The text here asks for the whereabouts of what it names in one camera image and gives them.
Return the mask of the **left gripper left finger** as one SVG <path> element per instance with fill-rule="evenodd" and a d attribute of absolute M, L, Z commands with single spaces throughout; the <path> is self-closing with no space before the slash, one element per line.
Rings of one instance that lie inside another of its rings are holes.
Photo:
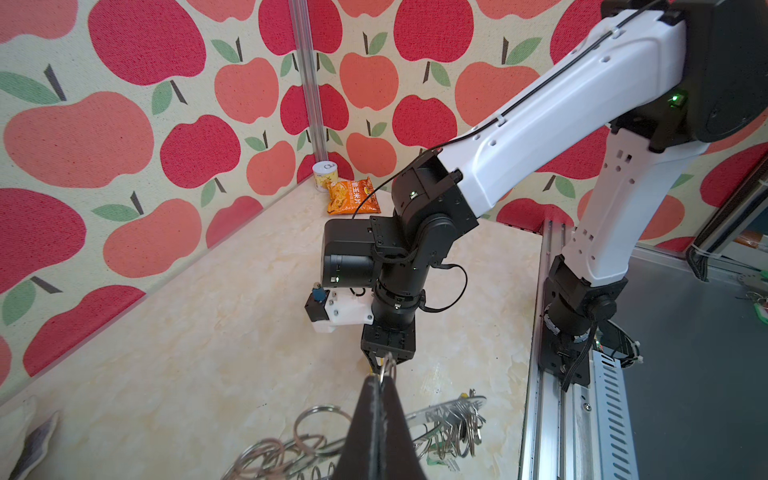
<path fill-rule="evenodd" d="M 333 480 L 379 478 L 380 423 L 380 382 L 369 376 L 360 391 Z"/>

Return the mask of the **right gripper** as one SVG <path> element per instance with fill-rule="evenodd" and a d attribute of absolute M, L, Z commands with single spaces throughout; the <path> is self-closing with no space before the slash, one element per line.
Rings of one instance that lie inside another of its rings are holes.
<path fill-rule="evenodd" d="M 411 360 L 416 352 L 416 324 L 405 329 L 388 329 L 379 325 L 364 325 L 361 336 L 361 351 L 366 357 L 373 374 L 380 373 L 378 358 L 383 358 L 383 377 L 395 380 L 397 363 Z"/>

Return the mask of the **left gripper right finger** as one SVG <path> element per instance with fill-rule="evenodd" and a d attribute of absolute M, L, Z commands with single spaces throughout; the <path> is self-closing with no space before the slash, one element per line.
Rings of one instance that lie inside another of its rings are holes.
<path fill-rule="evenodd" d="M 395 382 L 385 377 L 380 387 L 380 478 L 424 480 Z"/>

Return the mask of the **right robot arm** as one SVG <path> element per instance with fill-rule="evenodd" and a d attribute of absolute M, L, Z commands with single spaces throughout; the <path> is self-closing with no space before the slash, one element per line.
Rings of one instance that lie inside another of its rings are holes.
<path fill-rule="evenodd" d="M 410 360 L 428 273 L 445 269 L 453 243 L 520 181 L 605 126 L 590 202 L 545 283 L 549 370 L 563 389 L 588 385 L 596 332 L 615 314 L 632 251 L 668 191 L 766 107 L 765 2 L 607 1 L 542 78 L 393 176 L 391 216 L 327 221 L 309 320 L 322 333 L 361 326 L 371 366 Z"/>

